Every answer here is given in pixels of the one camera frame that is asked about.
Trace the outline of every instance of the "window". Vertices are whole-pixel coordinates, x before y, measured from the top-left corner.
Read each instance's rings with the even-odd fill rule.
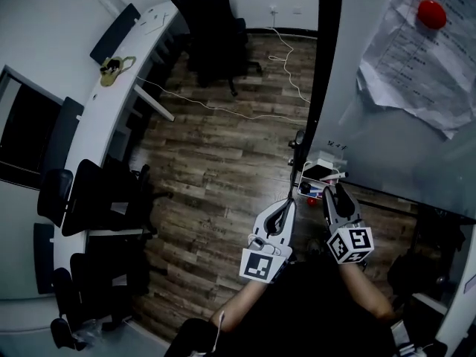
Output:
[[[46,148],[61,106],[6,73],[0,93],[0,179],[39,189]]]

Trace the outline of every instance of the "wooden floor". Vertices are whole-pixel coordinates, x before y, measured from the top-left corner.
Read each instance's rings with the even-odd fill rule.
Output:
[[[309,97],[316,41],[290,36],[285,40],[295,48],[287,68]],[[196,76],[187,70],[186,53],[178,59],[166,89],[207,107],[247,116],[275,114],[306,120],[309,105],[297,97],[283,63],[268,60],[271,54],[285,57],[289,49],[275,35],[250,36],[248,49],[251,59],[261,62],[263,75],[250,69],[247,77],[235,78],[236,98],[226,81],[198,87]],[[148,241],[146,248],[152,266],[149,294],[135,299],[135,311],[147,329],[170,341],[186,319],[209,318],[242,287],[241,250],[256,215],[286,197],[291,171],[287,161],[292,155],[287,143],[305,123],[246,120],[166,94],[159,100],[176,120],[170,123],[153,115],[134,155],[151,166],[157,190],[175,195],[171,200],[159,199],[152,212],[158,239]],[[366,201],[413,210],[407,202],[350,189]],[[390,297],[387,270],[410,245],[414,219],[366,206],[362,210],[376,245],[366,273]],[[310,208],[298,197],[292,246],[299,260],[309,239],[323,230],[322,207]]]

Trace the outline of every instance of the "white cable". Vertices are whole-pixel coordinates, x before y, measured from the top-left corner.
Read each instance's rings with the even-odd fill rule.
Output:
[[[256,119],[259,119],[259,118],[281,118],[281,119],[286,119],[286,120],[289,120],[291,122],[296,122],[296,123],[307,123],[307,120],[297,120],[297,119],[291,119],[291,118],[287,118],[285,116],[281,116],[281,115],[258,115],[254,118],[250,118],[249,116],[246,116],[246,115],[243,115],[243,114],[240,114],[239,112],[233,112],[233,111],[230,111],[230,110],[227,110],[227,109],[223,109],[221,107],[208,107],[206,106],[205,104],[203,104],[202,102],[199,102],[197,100],[193,100],[193,99],[188,99],[186,97],[182,97],[181,95],[178,95],[176,94],[175,92],[171,92],[171,91],[167,91],[166,89],[164,89],[162,86],[158,85],[157,83],[154,83],[154,82],[150,82],[149,80],[145,80],[144,78],[140,78],[138,75],[135,76],[136,78],[138,78],[139,80],[143,80],[144,82],[147,82],[147,83],[151,83],[157,87],[160,88],[160,90],[162,90],[163,92],[166,92],[168,94],[171,94],[171,95],[175,95],[176,97],[179,97],[181,99],[185,99],[185,100],[188,100],[189,102],[192,102],[192,103],[198,103],[202,106],[204,106],[206,109],[208,110],[219,110],[219,111],[225,111],[225,112],[229,112],[230,114],[233,114],[233,115],[238,115],[238,116],[241,116],[245,119],[249,119],[249,120],[256,120]]]
[[[288,48],[290,48],[291,50],[287,53],[286,55],[286,58],[279,58],[279,57],[276,57],[276,56],[269,56],[268,58],[271,60],[271,61],[279,61],[279,62],[284,62],[284,71],[286,73],[289,74],[289,83],[291,83],[296,89],[297,89],[297,92],[299,94],[299,98],[302,99],[304,102],[307,102],[309,104],[311,104],[311,102],[309,100],[307,100],[305,97],[303,97],[300,93],[300,89],[298,86],[296,86],[292,81],[291,81],[291,73],[288,71],[288,69],[286,68],[286,64],[288,63],[288,58],[289,58],[289,55],[294,51],[294,48],[290,45],[290,44],[287,44],[286,42],[284,42],[284,40],[281,38],[281,35],[279,34],[279,32],[274,29],[274,28],[264,28],[264,29],[269,29],[269,30],[274,30],[277,34],[277,36],[280,38],[281,42],[286,45]]]

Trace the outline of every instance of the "human arm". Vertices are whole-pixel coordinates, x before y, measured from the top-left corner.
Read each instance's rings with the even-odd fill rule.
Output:
[[[218,311],[210,318],[210,322],[218,327],[219,317],[225,312],[225,318],[222,322],[222,331],[230,332],[241,323],[242,319],[251,309],[251,307],[261,298],[268,284],[250,280],[240,292],[227,301]]]
[[[395,317],[390,301],[367,279],[355,263],[339,265],[339,273],[352,299],[380,321]]]

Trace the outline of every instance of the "white desk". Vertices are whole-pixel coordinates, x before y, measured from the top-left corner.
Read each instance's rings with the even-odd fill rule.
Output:
[[[167,119],[174,119],[164,107],[136,85],[135,75],[149,59],[162,34],[168,29],[177,13],[176,6],[172,2],[166,2],[149,8],[141,16],[114,54],[114,57],[123,58],[134,56],[136,57],[135,64],[119,75],[112,86],[100,85],[99,67],[97,68],[97,84],[85,105],[66,159],[65,168],[74,175],[80,162],[85,158],[97,165],[102,165],[120,114],[132,90]],[[64,237],[61,234],[61,228],[55,227],[54,268],[63,267],[70,271],[71,255],[85,251],[86,238],[86,231]]]

